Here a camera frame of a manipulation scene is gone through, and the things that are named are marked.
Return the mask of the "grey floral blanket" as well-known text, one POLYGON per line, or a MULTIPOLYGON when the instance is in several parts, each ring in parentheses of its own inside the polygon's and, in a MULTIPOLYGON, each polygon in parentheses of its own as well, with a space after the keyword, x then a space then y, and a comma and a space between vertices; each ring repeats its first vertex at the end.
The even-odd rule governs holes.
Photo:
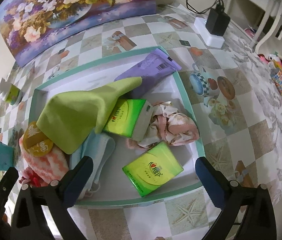
POLYGON ((258 132, 253 142, 261 147, 269 146, 265 153, 259 154, 255 161, 259 183, 270 185, 272 202, 277 204, 282 198, 282 96, 270 78, 270 69, 264 64, 248 43, 230 26, 225 35, 223 50, 234 60, 252 88, 257 100, 253 106, 248 101, 248 113, 255 117, 264 116, 267 123, 265 131, 258 132))

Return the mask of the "lime green cloth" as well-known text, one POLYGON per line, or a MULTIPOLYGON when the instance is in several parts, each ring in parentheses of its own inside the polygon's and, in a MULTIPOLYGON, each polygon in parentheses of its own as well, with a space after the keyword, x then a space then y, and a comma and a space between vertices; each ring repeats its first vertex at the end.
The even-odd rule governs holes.
POLYGON ((117 100, 142 84, 141 77, 128 77, 86 91, 54 95, 36 125, 57 147, 73 154, 94 129, 102 132, 117 100))

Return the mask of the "floral oil painting canvas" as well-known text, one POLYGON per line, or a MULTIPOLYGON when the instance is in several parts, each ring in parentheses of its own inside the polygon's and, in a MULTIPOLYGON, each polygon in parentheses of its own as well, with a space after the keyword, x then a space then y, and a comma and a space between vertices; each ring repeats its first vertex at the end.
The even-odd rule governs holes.
POLYGON ((156 0, 4 0, 0 33, 19 66, 85 29, 156 13, 156 0))

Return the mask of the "patterned checkered tablecloth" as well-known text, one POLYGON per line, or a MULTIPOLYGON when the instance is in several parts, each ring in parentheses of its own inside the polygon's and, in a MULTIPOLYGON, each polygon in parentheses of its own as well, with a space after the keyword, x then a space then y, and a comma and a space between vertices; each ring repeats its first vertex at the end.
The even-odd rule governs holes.
POLYGON ((265 186, 282 203, 282 96, 245 40, 228 27, 220 49, 208 48, 180 4, 155 15, 93 27, 58 42, 8 81, 23 92, 17 105, 0 98, 0 141, 14 149, 19 172, 33 162, 24 132, 49 103, 74 105, 111 85, 158 50, 181 70, 149 87, 143 100, 154 115, 142 145, 102 132, 96 151, 106 158, 99 180, 68 211, 87 239, 201 239, 220 214, 195 171, 204 156, 240 184, 265 186))

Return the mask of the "pink floral scrunchie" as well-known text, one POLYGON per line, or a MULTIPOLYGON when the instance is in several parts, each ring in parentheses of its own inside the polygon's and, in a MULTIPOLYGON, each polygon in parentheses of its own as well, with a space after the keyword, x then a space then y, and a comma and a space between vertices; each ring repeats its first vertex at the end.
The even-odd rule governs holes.
POLYGON ((142 141, 127 139, 129 149, 149 149, 160 142, 169 146, 182 146, 200 138, 194 120, 181 113, 172 102, 160 102, 154 105, 153 114, 142 141))

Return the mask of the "white green pill bottle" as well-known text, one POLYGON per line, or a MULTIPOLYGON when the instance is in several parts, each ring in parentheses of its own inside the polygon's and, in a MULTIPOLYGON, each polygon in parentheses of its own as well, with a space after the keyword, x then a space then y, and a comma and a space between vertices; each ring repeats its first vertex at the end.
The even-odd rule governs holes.
POLYGON ((20 103, 22 97, 23 97, 23 93, 17 86, 1 78, 0 98, 4 102, 14 106, 20 103))

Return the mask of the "light blue face mask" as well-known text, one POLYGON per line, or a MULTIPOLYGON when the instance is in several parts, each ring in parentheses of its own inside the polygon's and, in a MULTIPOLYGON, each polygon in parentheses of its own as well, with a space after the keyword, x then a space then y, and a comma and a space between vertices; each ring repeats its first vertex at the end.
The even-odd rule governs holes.
POLYGON ((84 156, 93 160, 93 172, 85 187, 80 193, 79 199, 92 196, 100 188, 100 174, 108 158, 115 150, 115 140, 106 133, 95 133, 95 129, 82 142, 79 148, 69 157, 69 168, 72 170, 84 156))

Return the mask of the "pink white knitted cloth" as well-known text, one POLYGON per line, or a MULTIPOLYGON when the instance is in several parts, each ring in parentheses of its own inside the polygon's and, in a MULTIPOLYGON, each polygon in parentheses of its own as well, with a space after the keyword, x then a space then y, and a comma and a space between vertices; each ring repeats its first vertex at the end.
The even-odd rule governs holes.
POLYGON ((63 151, 57 146, 53 146, 47 155, 35 157, 27 153, 23 145, 23 139, 24 136, 22 135, 19 139, 19 146, 21 155, 28 166, 48 184, 52 180, 61 180, 69 170, 63 151))

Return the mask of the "red ribbon flower clip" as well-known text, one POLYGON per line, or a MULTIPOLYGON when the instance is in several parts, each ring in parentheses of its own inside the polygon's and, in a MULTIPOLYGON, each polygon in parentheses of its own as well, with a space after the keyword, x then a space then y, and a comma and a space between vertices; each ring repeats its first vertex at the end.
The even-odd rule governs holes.
POLYGON ((19 183, 21 185, 28 184, 34 187, 44 186, 44 180, 34 172, 34 170, 30 167, 27 167, 21 174, 21 178, 19 179, 19 183))

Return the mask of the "white power strip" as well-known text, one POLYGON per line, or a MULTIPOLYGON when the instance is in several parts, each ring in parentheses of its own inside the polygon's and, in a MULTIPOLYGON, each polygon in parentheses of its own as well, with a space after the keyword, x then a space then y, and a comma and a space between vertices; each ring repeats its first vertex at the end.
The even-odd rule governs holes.
POLYGON ((195 21, 194 21, 194 27, 196 28, 198 33, 201 35, 204 43, 208 47, 221 49, 225 42, 225 39, 222 36, 211 34, 206 28, 206 22, 207 22, 206 19, 197 17, 195 18, 195 21))

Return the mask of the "green tissue pack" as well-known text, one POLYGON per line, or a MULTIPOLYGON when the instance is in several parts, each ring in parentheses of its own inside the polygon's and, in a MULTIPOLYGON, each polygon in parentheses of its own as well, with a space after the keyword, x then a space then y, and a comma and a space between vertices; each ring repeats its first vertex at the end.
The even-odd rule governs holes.
POLYGON ((184 168, 169 146, 162 141, 124 166, 122 170, 140 196, 144 197, 175 178, 184 168))
POLYGON ((145 99, 119 99, 103 131, 140 142, 150 124, 153 106, 145 99))

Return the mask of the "black power adapter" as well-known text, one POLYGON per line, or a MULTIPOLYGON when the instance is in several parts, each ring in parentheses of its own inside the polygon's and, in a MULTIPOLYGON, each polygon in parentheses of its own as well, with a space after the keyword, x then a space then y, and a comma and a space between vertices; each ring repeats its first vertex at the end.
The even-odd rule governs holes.
POLYGON ((210 34, 223 36, 230 22, 230 16, 225 13, 225 8, 221 4, 217 4, 216 8, 210 9, 206 29, 210 34))

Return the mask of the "gold round lid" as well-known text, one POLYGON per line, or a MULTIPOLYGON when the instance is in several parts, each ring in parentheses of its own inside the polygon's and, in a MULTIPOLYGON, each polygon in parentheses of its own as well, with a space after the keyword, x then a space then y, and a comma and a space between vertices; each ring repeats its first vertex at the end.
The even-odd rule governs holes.
POLYGON ((38 128, 35 121, 29 123, 24 133, 23 146, 27 153, 42 157, 48 154, 53 147, 53 142, 38 128))

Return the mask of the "purple tissue packet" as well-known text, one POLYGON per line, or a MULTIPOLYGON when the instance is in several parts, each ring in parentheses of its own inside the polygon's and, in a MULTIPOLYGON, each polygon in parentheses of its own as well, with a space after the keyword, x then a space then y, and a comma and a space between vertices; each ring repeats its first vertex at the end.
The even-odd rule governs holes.
POLYGON ((142 84, 129 92, 133 99, 138 99, 164 78, 181 69, 181 66, 175 60, 161 49, 157 48, 151 51, 143 61, 140 61, 116 77, 114 81, 128 77, 141 77, 142 84))

